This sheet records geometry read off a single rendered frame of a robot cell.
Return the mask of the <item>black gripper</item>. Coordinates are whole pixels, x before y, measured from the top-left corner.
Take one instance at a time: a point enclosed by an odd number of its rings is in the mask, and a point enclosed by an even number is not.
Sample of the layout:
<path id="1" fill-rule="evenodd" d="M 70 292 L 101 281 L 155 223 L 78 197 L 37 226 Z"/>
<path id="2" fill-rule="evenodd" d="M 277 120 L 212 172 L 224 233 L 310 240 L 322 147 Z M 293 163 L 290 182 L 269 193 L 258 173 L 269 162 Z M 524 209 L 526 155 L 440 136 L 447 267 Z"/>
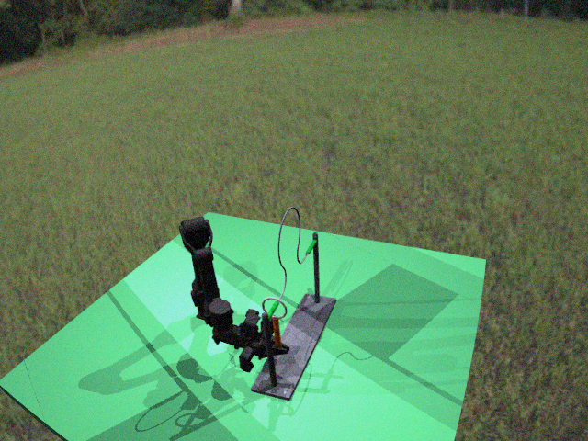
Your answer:
<path id="1" fill-rule="evenodd" d="M 269 320 L 269 325 L 270 325 L 273 356 L 287 354 L 289 351 L 289 347 L 287 345 L 284 345 L 282 342 L 281 342 L 282 347 L 276 346 L 276 344 L 275 344 L 275 337 L 272 335 L 274 332 L 273 318 L 271 318 Z M 252 360 L 252 358 L 254 357 L 254 355 L 258 356 L 258 360 L 267 357 L 266 341 L 264 338 L 263 324 L 261 321 L 260 322 L 260 331 L 261 332 L 258 332 L 258 328 L 257 329 L 254 328 L 254 331 L 250 335 L 250 337 L 252 337 L 250 343 L 244 341 L 243 339 L 241 339 L 240 337 L 238 337 L 234 334 L 234 332 L 236 330 L 240 331 L 241 328 L 242 327 L 240 327 L 240 325 L 239 326 L 235 325 L 232 328 L 231 336 L 230 336 L 230 344 L 234 345 L 235 349 L 243 348 L 242 353 L 239 355 L 240 369 L 242 371 L 250 373 L 252 371 L 251 369 L 254 367 L 254 364 L 252 362 L 250 362 Z"/>

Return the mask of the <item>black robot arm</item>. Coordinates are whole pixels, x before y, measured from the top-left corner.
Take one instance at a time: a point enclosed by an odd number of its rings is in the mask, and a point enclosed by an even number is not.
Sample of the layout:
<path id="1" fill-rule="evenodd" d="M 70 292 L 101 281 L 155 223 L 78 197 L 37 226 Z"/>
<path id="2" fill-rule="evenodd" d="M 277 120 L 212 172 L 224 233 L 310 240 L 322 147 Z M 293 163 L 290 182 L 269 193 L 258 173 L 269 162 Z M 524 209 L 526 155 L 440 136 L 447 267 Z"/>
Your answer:
<path id="1" fill-rule="evenodd" d="M 218 282 L 212 264 L 213 253 L 211 244 L 213 233 L 209 220 L 204 217 L 196 217 L 183 220 L 179 231 L 185 248 L 191 253 L 194 268 L 194 281 L 192 282 L 191 297 L 195 307 L 198 307 L 197 318 L 204 320 L 212 329 L 212 339 L 218 345 L 219 342 L 230 345 L 231 330 L 233 324 L 233 310 L 230 302 L 221 298 Z M 206 247 L 209 242 L 208 247 Z M 244 322 L 240 323 L 241 330 L 234 334 L 246 342 L 251 342 L 250 335 L 257 326 L 259 312 L 249 309 L 245 314 Z"/>

